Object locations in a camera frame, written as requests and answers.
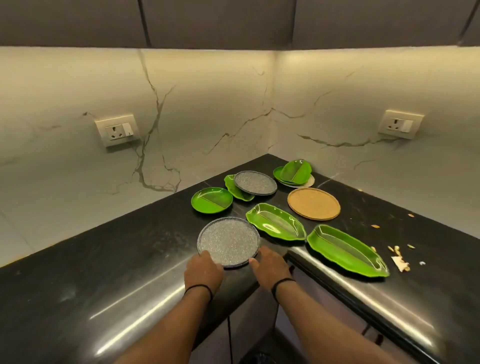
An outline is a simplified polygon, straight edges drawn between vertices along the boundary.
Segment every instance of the bracelet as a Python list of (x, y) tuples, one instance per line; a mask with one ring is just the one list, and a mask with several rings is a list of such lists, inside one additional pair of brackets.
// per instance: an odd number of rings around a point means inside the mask
[(210, 293), (210, 301), (208, 301), (208, 303), (210, 303), (212, 300), (213, 300), (213, 292), (212, 290), (210, 289), (210, 287), (208, 287), (206, 284), (194, 284), (193, 286), (190, 286), (189, 288), (187, 288), (185, 290), (185, 293), (183, 295), (185, 295), (188, 290), (192, 289), (192, 288), (195, 288), (195, 287), (205, 287), (208, 289), (208, 293)]
[(275, 301), (276, 301), (277, 303), (278, 303), (278, 300), (276, 299), (276, 289), (277, 289), (277, 287), (278, 287), (278, 285), (279, 285), (280, 283), (286, 282), (286, 281), (288, 281), (288, 280), (291, 280), (291, 281), (294, 281), (294, 282), (295, 282), (295, 280), (294, 280), (293, 278), (283, 278), (283, 279), (279, 280), (277, 283), (275, 283), (275, 284), (273, 285), (272, 289), (271, 289), (273, 298), (275, 299)]

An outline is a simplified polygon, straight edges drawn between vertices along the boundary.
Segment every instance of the black countertop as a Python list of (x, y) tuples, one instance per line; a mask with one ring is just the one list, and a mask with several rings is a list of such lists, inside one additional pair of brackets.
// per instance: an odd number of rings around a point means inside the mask
[[(6, 363), (111, 363), (181, 298), (183, 271), (200, 230), (222, 216), (244, 217), (268, 201), (291, 213), (289, 187), (214, 216), (195, 212), (192, 195), (223, 186), (226, 174), (272, 175), (285, 161), (264, 155), (205, 182), (60, 242), (0, 269), (0, 355)], [(314, 173), (340, 202), (328, 224), (373, 245), (385, 280), (355, 277), (305, 247), (289, 259), (421, 363), (472, 363), (480, 355), (479, 240)], [(316, 222), (299, 218), (307, 232)], [(285, 254), (286, 248), (263, 243)], [(416, 247), (410, 251), (409, 243)], [(412, 270), (400, 273), (387, 246), (400, 245)], [(228, 270), (197, 338), (207, 337), (256, 288), (248, 266)]]

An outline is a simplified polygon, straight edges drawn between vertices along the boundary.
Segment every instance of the wall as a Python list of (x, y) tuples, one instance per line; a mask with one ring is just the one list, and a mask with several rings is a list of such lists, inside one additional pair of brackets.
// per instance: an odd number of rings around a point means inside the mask
[[(3, 47), (0, 64), (0, 266), (267, 151), (272, 52)], [(127, 113), (143, 139), (107, 151), (94, 119)]]
[[(280, 53), (269, 151), (480, 238), (479, 60), (457, 47)], [(387, 109), (426, 115), (414, 140), (377, 134)]]

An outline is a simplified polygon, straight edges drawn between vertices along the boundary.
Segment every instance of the white switch plate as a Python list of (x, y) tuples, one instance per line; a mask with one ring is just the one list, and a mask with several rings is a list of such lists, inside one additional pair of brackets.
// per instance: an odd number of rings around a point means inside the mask
[(378, 132), (413, 139), (424, 117), (425, 115), (387, 110), (380, 122)]
[(132, 114), (95, 120), (95, 125), (104, 146), (115, 146), (140, 138), (137, 122)]

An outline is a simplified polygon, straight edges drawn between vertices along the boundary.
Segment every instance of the hand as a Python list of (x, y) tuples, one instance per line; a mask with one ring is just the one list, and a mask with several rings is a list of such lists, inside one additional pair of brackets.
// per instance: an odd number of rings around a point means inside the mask
[(205, 284), (215, 294), (223, 280), (223, 267), (221, 264), (215, 264), (210, 253), (204, 250), (190, 259), (183, 277), (185, 289), (195, 284)]
[(260, 286), (271, 291), (273, 285), (279, 280), (292, 278), (288, 264), (279, 253), (266, 246), (262, 246), (258, 251), (262, 254), (260, 263), (253, 258), (249, 259), (249, 263)]

